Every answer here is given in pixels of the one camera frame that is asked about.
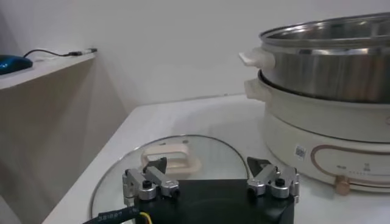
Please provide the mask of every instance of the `white table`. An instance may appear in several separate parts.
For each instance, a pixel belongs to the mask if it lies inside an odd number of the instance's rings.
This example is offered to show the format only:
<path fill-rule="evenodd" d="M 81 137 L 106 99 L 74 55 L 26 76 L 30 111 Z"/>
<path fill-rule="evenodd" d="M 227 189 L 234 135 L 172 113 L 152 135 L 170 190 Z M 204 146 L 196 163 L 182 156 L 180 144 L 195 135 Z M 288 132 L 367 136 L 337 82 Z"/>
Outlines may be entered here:
<path fill-rule="evenodd" d="M 282 166 L 261 138 L 263 111 L 263 103 L 248 100 L 245 96 L 136 108 L 44 223 L 69 224 L 86 221 L 93 190 L 105 171 L 139 145 L 165 136 L 212 136 L 231 144 L 244 156 L 266 158 Z M 334 194 L 330 185 L 301 177 L 296 223 L 390 223 L 390 195 L 352 192 L 343 197 Z"/>

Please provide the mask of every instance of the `qr code sticker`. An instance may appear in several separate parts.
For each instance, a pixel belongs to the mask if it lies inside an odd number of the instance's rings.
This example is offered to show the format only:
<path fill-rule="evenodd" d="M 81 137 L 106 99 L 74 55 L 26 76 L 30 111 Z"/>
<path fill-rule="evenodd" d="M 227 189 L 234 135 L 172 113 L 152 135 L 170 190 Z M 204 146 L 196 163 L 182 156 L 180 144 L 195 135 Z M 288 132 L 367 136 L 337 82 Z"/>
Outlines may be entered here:
<path fill-rule="evenodd" d="M 295 155 L 298 156 L 298 159 L 304 160 L 306 156 L 306 149 L 297 145 L 295 148 Z"/>

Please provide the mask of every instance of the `metal bracket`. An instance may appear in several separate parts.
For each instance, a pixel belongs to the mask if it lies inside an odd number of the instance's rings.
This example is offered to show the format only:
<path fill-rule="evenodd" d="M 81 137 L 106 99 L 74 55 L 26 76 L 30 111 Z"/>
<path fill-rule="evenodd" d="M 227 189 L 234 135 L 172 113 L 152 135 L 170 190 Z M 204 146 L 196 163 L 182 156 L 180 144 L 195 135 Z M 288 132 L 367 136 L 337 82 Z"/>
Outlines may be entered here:
<path fill-rule="evenodd" d="M 179 182 L 168 178 L 156 167 L 151 166 L 146 168 L 145 177 L 147 180 L 159 185 L 163 196 L 177 198 L 180 195 Z"/>

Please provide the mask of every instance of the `white shelf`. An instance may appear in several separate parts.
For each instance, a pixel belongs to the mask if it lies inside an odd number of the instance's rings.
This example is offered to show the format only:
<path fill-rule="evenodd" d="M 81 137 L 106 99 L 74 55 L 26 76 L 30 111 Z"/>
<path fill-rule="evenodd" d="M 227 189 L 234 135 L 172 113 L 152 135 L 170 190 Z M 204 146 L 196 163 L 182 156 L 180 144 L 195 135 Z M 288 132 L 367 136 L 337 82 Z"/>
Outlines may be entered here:
<path fill-rule="evenodd" d="M 94 54 L 86 54 L 78 57 L 55 58 L 47 61 L 34 62 L 34 65 L 29 69 L 0 75 L 0 89 L 6 89 L 28 82 L 81 62 L 92 60 L 94 57 Z"/>

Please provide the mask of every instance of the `pot handle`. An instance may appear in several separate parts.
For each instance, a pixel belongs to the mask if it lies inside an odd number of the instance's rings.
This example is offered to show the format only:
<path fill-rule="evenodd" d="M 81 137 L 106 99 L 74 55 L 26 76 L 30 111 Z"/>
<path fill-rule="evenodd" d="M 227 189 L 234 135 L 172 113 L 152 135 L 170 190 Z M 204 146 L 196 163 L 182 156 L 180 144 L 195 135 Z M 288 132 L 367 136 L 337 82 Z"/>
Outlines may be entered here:
<path fill-rule="evenodd" d="M 244 87 L 248 99 L 257 99 L 266 103 L 272 99 L 270 89 L 260 83 L 258 79 L 245 81 Z"/>
<path fill-rule="evenodd" d="M 264 51 L 261 47 L 253 48 L 248 52 L 239 53 L 238 56 L 246 66 L 254 66 L 263 71 L 269 71 L 275 67 L 274 55 Z"/>

